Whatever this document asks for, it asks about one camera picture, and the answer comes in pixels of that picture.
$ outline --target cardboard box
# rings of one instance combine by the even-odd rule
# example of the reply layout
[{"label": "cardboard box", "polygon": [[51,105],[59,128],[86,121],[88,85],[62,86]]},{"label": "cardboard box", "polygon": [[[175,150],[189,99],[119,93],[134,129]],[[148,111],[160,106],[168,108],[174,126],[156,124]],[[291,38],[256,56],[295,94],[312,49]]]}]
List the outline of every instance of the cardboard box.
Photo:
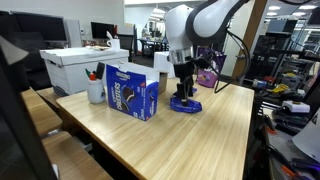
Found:
[{"label": "cardboard box", "polygon": [[143,121],[157,112],[158,71],[132,63],[107,65],[106,70],[110,107]]},{"label": "cardboard box", "polygon": [[160,72],[158,94],[163,93],[167,89],[168,73]]},{"label": "cardboard box", "polygon": [[85,69],[95,71],[98,62],[105,64],[128,62],[129,52],[68,48],[40,50],[40,55],[46,63],[54,92],[59,96],[66,96],[87,90],[88,76]]},{"label": "cardboard box", "polygon": [[173,64],[168,61],[169,51],[155,52],[153,68],[159,72],[168,73],[168,78],[176,77],[174,74]]}]

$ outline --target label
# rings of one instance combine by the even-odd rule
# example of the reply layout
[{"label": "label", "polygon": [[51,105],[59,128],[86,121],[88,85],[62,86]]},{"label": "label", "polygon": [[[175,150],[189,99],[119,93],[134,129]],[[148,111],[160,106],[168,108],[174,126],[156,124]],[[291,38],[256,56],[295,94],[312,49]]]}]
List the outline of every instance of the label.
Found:
[{"label": "label", "polygon": [[114,88],[115,88],[115,94],[116,94],[117,108],[118,108],[119,110],[122,110],[120,83],[115,82],[115,83],[114,83]]},{"label": "label", "polygon": [[116,74],[117,74],[117,76],[121,77],[122,79],[125,79],[125,80],[130,79],[130,75],[128,75],[128,74],[124,74],[124,73],[119,72],[119,71],[117,71]]}]

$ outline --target pen holder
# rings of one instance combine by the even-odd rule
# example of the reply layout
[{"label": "pen holder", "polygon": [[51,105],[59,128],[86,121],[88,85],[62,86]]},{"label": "pen holder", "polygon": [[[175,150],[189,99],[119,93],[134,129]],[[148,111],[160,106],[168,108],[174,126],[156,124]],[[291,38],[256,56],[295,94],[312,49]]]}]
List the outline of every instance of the pen holder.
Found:
[{"label": "pen holder", "polygon": [[106,93],[103,88],[102,81],[97,80],[89,80],[88,87],[88,100],[92,104],[98,104],[105,101]]}]

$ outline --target black chair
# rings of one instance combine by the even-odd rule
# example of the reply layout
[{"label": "black chair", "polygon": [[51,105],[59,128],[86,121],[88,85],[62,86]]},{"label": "black chair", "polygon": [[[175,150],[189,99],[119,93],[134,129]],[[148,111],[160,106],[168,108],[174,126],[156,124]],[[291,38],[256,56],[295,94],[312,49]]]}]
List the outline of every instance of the black chair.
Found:
[{"label": "black chair", "polygon": [[127,34],[118,34],[117,36],[120,40],[120,48],[129,50],[129,62],[132,62],[132,43],[134,36]]},{"label": "black chair", "polygon": [[15,32],[3,35],[13,45],[29,52],[23,59],[29,85],[34,90],[51,87],[51,81],[44,60],[39,50],[48,49],[43,37],[38,32]]}]

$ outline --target blue cookie box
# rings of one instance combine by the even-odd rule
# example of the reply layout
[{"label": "blue cookie box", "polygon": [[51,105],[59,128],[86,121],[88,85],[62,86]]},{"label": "blue cookie box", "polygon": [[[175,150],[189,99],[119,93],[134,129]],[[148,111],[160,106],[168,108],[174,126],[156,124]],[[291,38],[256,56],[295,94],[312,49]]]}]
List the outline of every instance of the blue cookie box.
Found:
[{"label": "blue cookie box", "polygon": [[[146,75],[123,72],[110,65],[106,65],[106,72],[110,107],[143,121],[147,121],[156,113],[158,82],[147,85]],[[130,92],[133,92],[130,93],[129,99],[128,95],[123,94],[124,88],[130,88],[132,90]]]}]

